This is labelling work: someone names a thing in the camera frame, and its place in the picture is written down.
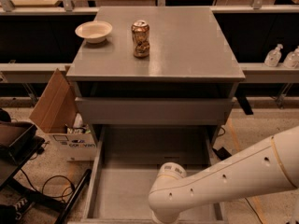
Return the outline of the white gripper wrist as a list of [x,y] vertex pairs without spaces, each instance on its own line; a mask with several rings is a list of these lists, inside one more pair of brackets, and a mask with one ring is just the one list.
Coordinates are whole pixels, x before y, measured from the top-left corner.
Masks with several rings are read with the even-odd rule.
[[166,185],[185,178],[186,176],[187,172],[182,166],[174,162],[167,162],[160,168],[156,177],[156,182],[159,185]]

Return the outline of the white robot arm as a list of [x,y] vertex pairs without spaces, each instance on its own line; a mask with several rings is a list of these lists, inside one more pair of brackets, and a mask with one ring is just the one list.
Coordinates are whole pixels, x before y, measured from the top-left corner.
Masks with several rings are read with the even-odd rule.
[[298,188],[299,127],[294,127],[195,175],[165,163],[149,192],[149,208],[154,223],[177,224],[181,212],[200,205]]

